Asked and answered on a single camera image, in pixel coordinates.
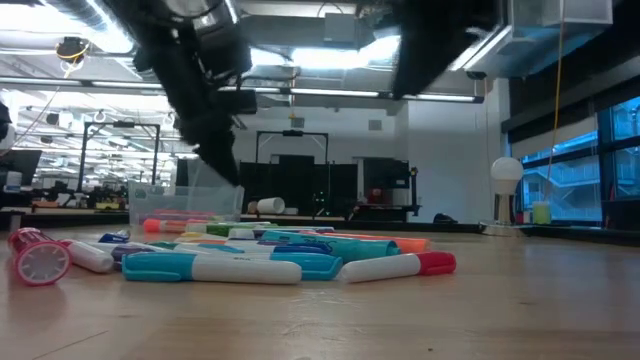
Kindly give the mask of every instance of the metal frame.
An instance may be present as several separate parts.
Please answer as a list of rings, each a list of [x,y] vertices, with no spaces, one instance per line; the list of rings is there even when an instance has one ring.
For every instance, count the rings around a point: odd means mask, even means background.
[[[260,137],[264,134],[273,134],[273,135],[282,135],[284,137],[294,137],[293,135],[287,135],[288,131],[258,131],[256,134],[256,164],[259,164],[258,159],[260,158]],[[328,133],[307,133],[307,132],[296,132],[296,134],[301,134],[299,137],[303,137],[303,136],[322,136],[324,137],[325,140],[325,147],[324,147],[324,163],[328,164],[329,163],[329,134]]]
[[[98,125],[100,128],[104,128],[107,125],[111,125],[115,128],[134,128],[139,127],[152,127],[156,129],[155,145],[153,149],[153,170],[151,174],[151,185],[156,184],[156,172],[158,168],[158,148],[160,147],[160,125],[159,124],[135,124],[130,122],[115,121],[115,122],[85,122],[84,132],[82,134],[82,153],[80,154],[80,170],[78,171],[78,188],[77,191],[82,191],[82,180],[84,177],[84,165],[87,156],[87,143],[93,138],[93,134],[89,135],[89,128],[93,125]]]

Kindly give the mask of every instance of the red marker cap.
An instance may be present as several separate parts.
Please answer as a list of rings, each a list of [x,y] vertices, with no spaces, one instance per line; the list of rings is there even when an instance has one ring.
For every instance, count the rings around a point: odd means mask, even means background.
[[[456,257],[446,252],[428,252],[415,254],[420,259],[418,275],[451,274],[456,270]]]

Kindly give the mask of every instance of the wooden table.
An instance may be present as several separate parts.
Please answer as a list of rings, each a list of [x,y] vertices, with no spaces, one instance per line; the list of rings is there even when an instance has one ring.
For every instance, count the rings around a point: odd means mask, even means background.
[[[95,240],[107,230],[117,228],[48,233]],[[26,288],[4,272],[0,358],[640,359],[640,251],[421,235],[457,255],[455,275],[266,286],[73,269],[57,286]]]

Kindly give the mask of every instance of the yellow cable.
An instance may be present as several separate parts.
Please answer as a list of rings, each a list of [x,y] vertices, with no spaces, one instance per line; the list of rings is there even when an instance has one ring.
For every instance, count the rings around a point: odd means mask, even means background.
[[[58,47],[60,46],[60,44],[56,44],[56,55],[58,55],[58,57],[60,59],[73,59],[73,58],[77,58],[80,57],[82,55],[84,55],[84,53],[87,52],[87,50],[89,49],[89,45],[91,43],[87,43],[87,45],[84,47],[84,49],[82,49],[80,52],[73,54],[73,55],[60,55],[58,54]]]
[[[553,164],[553,147],[556,146],[556,133],[558,130],[558,120],[560,118],[560,85],[562,84],[562,58],[564,53],[564,15],[566,8],[566,1],[562,2],[562,19],[560,22],[560,36],[558,40],[558,74],[556,79],[556,107],[555,117],[553,122],[553,133],[551,135],[551,154],[549,155],[549,167],[547,169],[547,187],[545,189],[544,199],[549,200],[551,194],[551,188],[553,183],[551,182],[551,165]]]

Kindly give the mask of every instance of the cable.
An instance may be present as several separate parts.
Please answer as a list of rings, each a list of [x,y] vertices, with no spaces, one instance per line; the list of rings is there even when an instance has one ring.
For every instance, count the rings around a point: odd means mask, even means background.
[[[224,2],[224,0],[218,0],[218,2],[216,2],[215,4],[211,5],[211,7],[209,7],[208,9],[201,11],[197,14],[194,15],[182,15],[182,14],[178,14],[177,12],[175,12],[174,10],[170,9],[169,7],[169,11],[171,12],[171,15],[173,15],[174,17],[177,17],[179,19],[183,19],[183,20],[196,20],[196,19],[200,19],[201,17],[207,16],[209,15],[212,11],[216,10],[218,7],[220,7],[220,5],[222,5],[222,3]]]
[[[322,9],[324,9],[324,7],[327,6],[327,4],[331,4],[335,6],[336,9],[340,10],[340,14],[344,14],[344,11],[342,11],[342,8],[338,6],[336,3],[334,3],[333,1],[325,1],[322,3],[322,5],[320,5],[320,9],[318,9],[318,13],[316,14],[316,17],[320,17],[320,12],[322,12]]]
[[[75,58],[78,58],[78,57],[84,55],[87,52],[87,50],[89,50],[89,46],[90,45],[91,45],[91,42],[88,42],[87,45],[85,45],[84,49],[80,50],[76,54],[73,54],[73,55],[60,55],[60,54],[58,54],[58,47],[60,47],[60,44],[56,44],[56,47],[55,47],[56,55],[58,55],[58,57],[60,59],[75,59]]]
[[[556,146],[556,133],[558,131],[558,120],[560,118],[560,85],[562,84],[562,55],[564,53],[564,30],[565,30],[565,14],[566,14],[566,1],[562,2],[562,19],[560,22],[560,35],[558,36],[558,74],[556,79],[556,105],[553,123],[553,134],[551,140],[551,154],[549,155],[549,167],[547,169],[547,186],[545,188],[544,200],[549,201],[551,194],[551,188],[553,183],[551,182],[551,166],[553,165],[553,148]]]

